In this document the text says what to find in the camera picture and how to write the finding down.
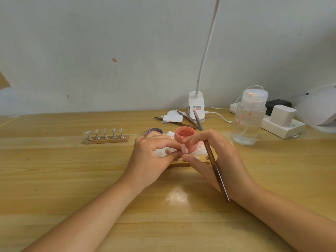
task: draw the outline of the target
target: person's right hand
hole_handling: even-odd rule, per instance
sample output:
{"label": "person's right hand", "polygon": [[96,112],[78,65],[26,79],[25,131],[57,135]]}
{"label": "person's right hand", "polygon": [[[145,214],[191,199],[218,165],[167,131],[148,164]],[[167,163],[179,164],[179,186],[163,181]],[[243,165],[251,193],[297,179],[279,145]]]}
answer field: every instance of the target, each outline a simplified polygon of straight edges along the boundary
{"label": "person's right hand", "polygon": [[[236,147],[229,143],[217,131],[201,131],[188,137],[183,143],[194,145],[204,140],[208,140],[209,144],[216,151],[218,156],[216,160],[217,168],[219,169],[229,198],[239,203],[240,200],[245,199],[258,187],[257,183],[247,171]],[[183,155],[182,158],[220,191],[211,165],[206,165],[191,155]]]}

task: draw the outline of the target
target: pink jar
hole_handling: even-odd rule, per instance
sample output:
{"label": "pink jar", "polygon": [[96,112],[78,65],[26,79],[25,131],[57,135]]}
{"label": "pink jar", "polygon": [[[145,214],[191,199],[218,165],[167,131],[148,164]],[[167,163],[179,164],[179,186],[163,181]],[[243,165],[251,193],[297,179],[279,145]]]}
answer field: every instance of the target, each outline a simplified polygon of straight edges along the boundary
{"label": "pink jar", "polygon": [[[176,129],[174,139],[182,144],[183,140],[194,135],[196,132],[194,129],[188,126],[182,126]],[[196,149],[196,145],[186,144],[185,147],[188,149],[188,154],[192,153]]]}

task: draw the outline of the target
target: white wall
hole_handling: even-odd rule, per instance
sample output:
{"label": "white wall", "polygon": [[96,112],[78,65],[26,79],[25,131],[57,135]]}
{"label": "white wall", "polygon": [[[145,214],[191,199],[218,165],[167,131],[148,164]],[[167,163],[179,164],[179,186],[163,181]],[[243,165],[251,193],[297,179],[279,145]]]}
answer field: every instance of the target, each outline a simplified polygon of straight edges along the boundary
{"label": "white wall", "polygon": [[[0,0],[0,70],[11,84],[0,115],[186,107],[215,1]],[[335,78],[336,0],[221,0],[206,106],[254,84],[290,99]]]}

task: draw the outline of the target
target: hand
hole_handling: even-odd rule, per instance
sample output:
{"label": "hand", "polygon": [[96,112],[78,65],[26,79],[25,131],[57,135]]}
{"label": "hand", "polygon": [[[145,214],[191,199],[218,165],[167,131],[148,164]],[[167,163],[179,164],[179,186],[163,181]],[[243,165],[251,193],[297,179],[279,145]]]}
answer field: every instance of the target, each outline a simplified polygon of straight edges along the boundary
{"label": "hand", "polygon": [[[154,155],[154,150],[165,147],[174,148],[177,151],[164,157]],[[140,192],[156,181],[170,164],[183,155],[180,150],[181,144],[166,135],[138,137],[135,139],[131,158],[120,179]]]}
{"label": "hand", "polygon": [[[257,183],[252,179],[247,171],[243,160],[237,149],[229,143],[217,131],[206,130],[196,133],[185,139],[184,144],[197,144],[199,141],[208,140],[217,154],[217,168],[221,174],[227,194],[231,199],[238,202],[246,198]],[[220,191],[216,176],[211,165],[206,165],[191,155],[183,155],[183,160],[187,161],[196,171],[204,176],[218,191]]]}

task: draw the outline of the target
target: bottle cap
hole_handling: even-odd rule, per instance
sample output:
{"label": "bottle cap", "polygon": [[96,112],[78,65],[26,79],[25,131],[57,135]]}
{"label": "bottle cap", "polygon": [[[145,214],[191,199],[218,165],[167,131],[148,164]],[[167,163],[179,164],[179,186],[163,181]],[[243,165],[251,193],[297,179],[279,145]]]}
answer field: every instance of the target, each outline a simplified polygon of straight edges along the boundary
{"label": "bottle cap", "polygon": [[246,89],[241,99],[241,106],[247,110],[263,110],[267,101],[268,92],[262,89]]}

